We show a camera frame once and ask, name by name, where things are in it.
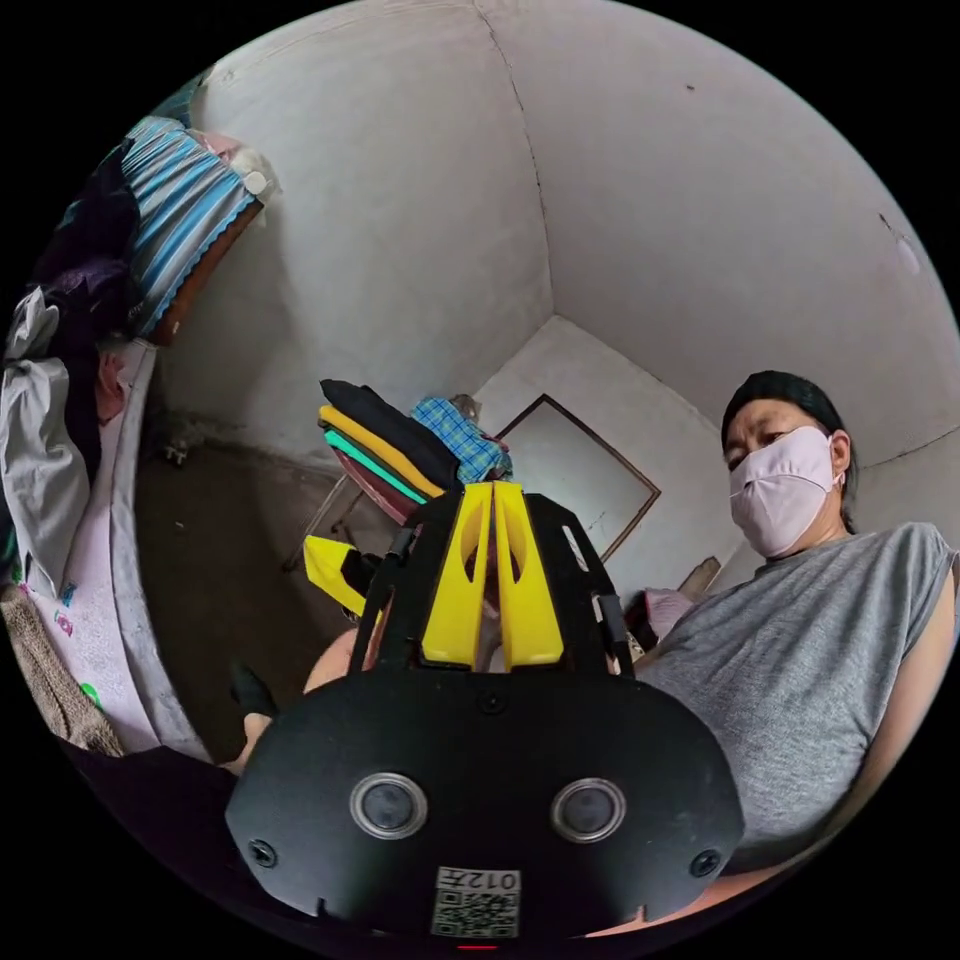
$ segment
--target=label sticker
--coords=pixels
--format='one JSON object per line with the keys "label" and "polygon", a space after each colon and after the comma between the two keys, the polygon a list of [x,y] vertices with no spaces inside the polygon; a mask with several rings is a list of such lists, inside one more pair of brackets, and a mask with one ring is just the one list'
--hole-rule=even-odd
{"label": "label sticker", "polygon": [[431,933],[502,939],[519,932],[519,870],[440,867]]}

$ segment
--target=black shoe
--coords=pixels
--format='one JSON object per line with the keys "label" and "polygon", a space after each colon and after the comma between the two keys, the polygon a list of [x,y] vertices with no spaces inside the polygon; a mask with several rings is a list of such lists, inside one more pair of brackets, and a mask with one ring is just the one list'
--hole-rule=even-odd
{"label": "black shoe", "polygon": [[230,664],[230,696],[239,704],[244,716],[259,713],[264,717],[275,717],[280,712],[267,685],[237,660]]}

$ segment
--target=gray sleeveless shirt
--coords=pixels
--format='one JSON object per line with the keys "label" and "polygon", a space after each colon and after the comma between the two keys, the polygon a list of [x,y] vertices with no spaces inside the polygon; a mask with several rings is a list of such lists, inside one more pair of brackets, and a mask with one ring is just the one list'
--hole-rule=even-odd
{"label": "gray sleeveless shirt", "polygon": [[960,581],[957,552],[925,523],[825,544],[708,597],[640,661],[637,679],[697,714],[730,762],[746,833],[727,873],[817,839],[951,568]]}

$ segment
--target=blue striped blanket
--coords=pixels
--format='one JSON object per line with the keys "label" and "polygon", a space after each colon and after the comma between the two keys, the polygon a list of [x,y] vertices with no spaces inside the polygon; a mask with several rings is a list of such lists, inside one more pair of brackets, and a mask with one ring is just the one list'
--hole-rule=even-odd
{"label": "blue striped blanket", "polygon": [[141,215],[133,259],[143,292],[137,335],[147,337],[193,268],[254,196],[176,120],[146,117],[127,136],[134,144],[123,172]]}

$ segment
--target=pink patterned sheet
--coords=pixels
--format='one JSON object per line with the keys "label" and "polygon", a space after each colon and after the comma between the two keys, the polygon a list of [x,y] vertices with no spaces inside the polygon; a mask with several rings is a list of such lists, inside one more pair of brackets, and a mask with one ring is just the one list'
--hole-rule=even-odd
{"label": "pink patterned sheet", "polygon": [[[131,596],[131,582],[139,587],[133,488],[146,389],[156,350],[138,340],[127,344],[121,357],[123,369],[118,379],[124,408],[100,428],[100,470],[67,561],[60,598],[50,600],[23,583],[20,589],[36,605],[70,675],[110,719],[127,751],[149,750],[164,743],[205,758],[169,686],[142,590],[137,591],[138,597]],[[118,448],[122,448],[119,462]],[[135,634],[130,642],[125,642],[121,632],[114,570],[125,578],[120,584],[120,596],[126,605],[121,613],[128,622],[127,629]],[[135,617],[136,630],[130,625],[131,616]]]}

